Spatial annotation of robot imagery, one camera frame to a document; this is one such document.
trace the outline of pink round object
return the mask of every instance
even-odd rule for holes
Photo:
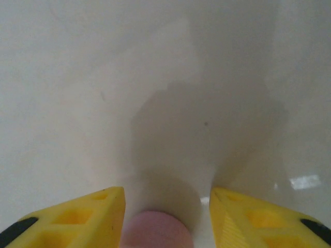
[[[162,212],[137,214],[123,229],[120,248],[193,248],[185,225]]]

